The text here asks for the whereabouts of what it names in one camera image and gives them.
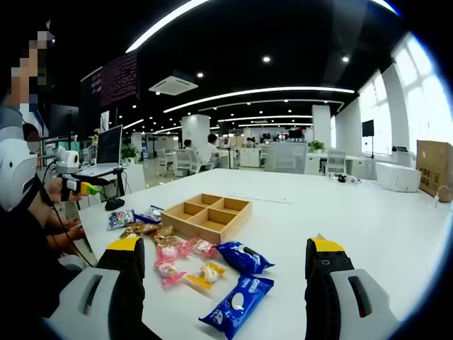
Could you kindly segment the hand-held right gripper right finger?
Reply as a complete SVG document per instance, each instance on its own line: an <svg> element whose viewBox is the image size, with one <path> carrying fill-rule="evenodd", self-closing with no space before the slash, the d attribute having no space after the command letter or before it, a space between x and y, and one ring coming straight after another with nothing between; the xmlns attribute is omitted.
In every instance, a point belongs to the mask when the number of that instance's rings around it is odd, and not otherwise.
<svg viewBox="0 0 453 340"><path fill-rule="evenodd" d="M306 339L389 339L400 325L385 289L320 234L307 239L305 278Z"/></svg>

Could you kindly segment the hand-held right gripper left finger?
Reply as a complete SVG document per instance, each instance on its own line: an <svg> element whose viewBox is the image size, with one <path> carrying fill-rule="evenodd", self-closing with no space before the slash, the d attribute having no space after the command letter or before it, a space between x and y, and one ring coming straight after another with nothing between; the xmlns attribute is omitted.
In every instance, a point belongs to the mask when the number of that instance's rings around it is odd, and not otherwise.
<svg viewBox="0 0 453 340"><path fill-rule="evenodd" d="M59 294L47 325L59 339L150 339L143 323L144 240L119 239Z"/></svg>

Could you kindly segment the person's left hand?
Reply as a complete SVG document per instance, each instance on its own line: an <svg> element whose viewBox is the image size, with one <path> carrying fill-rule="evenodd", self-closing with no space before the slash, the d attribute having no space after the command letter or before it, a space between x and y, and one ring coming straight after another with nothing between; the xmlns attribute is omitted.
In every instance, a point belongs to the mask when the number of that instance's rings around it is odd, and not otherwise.
<svg viewBox="0 0 453 340"><path fill-rule="evenodd" d="M63 184L62 184L62 178L57 177L50 179L46 184L45 184L45 189L47 191L48 196L50 197L50 200L53 203L60 203L61 201L80 201L82 197L74 193L73 191L69 192L68 197L62 194L63 190Z"/></svg>

